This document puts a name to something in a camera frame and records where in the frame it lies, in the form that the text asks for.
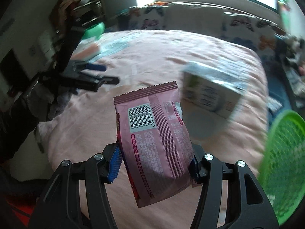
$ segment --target floral pillowcase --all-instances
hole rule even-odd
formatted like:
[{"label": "floral pillowcase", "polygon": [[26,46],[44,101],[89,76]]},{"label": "floral pillowcase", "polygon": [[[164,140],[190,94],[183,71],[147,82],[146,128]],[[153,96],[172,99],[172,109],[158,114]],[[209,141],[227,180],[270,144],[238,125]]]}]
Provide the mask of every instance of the floral pillowcase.
[{"label": "floral pillowcase", "polygon": [[164,29],[164,15],[167,6],[130,7],[118,17],[118,28],[122,30],[134,29]]},{"label": "floral pillowcase", "polygon": [[274,59],[276,44],[275,23],[255,16],[225,13],[221,39],[245,46],[261,58],[262,62]]}]

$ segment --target pink bedsheet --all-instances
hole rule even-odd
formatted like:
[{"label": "pink bedsheet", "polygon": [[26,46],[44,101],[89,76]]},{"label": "pink bedsheet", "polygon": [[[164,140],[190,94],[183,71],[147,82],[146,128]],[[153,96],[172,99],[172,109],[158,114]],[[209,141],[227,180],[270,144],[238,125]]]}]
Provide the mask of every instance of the pink bedsheet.
[{"label": "pink bedsheet", "polygon": [[[224,63],[218,62],[222,58],[246,63],[251,69],[249,83],[241,111],[234,121],[201,144],[206,152],[222,161],[235,163],[244,160],[257,175],[267,127],[266,77],[258,56],[245,47],[184,31],[106,33],[99,44],[102,48],[110,46],[111,42],[122,37],[126,44],[121,44],[116,53],[98,62],[109,69],[114,68],[109,71],[123,77],[124,85],[109,91],[102,86],[97,93],[82,91],[79,96],[72,97],[60,116],[39,125],[42,143],[53,169],[65,159],[85,161],[102,152],[105,145],[116,141],[114,96],[174,80],[182,87],[180,71],[186,62],[198,61],[217,67]],[[122,70],[126,66],[135,71],[124,75]],[[124,164],[118,178],[113,184],[106,185],[106,189],[118,228],[132,229],[189,228],[201,191],[201,187],[189,187],[165,201],[138,209]],[[81,183],[80,197],[82,211],[88,215],[84,183]],[[220,221],[224,220],[224,208],[225,203],[222,204]]]}]

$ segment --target package crimped edge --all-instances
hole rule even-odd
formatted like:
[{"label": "package crimped edge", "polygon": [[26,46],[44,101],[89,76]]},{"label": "package crimped edge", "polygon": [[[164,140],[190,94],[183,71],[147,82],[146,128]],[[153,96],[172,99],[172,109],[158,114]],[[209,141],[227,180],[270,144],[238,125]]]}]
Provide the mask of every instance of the package crimped edge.
[{"label": "package crimped edge", "polygon": [[162,92],[172,90],[172,89],[177,89],[177,88],[178,88],[178,85],[177,85],[176,81],[172,81],[169,83],[158,84],[155,86],[150,86],[147,88],[131,91],[131,92],[125,93],[123,95],[115,96],[113,98],[113,100],[114,100],[114,104],[117,105],[117,104],[121,104],[124,102],[133,101],[133,100],[136,100],[139,98],[147,97],[149,95],[153,95],[156,93],[162,93]]}]

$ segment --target green plastic basket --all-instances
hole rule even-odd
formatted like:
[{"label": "green plastic basket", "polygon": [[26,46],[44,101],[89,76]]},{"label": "green plastic basket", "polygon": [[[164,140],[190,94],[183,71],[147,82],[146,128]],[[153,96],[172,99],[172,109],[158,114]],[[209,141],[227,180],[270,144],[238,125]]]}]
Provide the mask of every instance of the green plastic basket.
[{"label": "green plastic basket", "polygon": [[89,28],[86,29],[82,40],[89,39],[91,37],[95,37],[96,39],[100,39],[101,35],[105,31],[105,24],[103,22],[99,24],[95,24]]},{"label": "green plastic basket", "polygon": [[296,210],[305,195],[305,121],[296,112],[279,114],[268,134],[258,180],[279,224]]}]

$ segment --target pillow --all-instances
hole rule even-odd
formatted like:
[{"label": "pillow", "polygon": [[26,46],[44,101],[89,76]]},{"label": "pillow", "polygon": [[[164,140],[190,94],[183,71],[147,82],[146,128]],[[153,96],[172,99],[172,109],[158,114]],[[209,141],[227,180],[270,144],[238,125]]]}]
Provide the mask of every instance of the pillow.
[{"label": "pillow", "polygon": [[276,44],[275,23],[251,15],[224,13],[221,39],[245,46],[261,58],[262,62],[274,59]]},{"label": "pillow", "polygon": [[164,29],[164,15],[167,6],[130,7],[118,16],[118,29]]},{"label": "pillow", "polygon": [[201,4],[169,3],[165,16],[166,30],[183,30],[220,38],[225,8]]}]

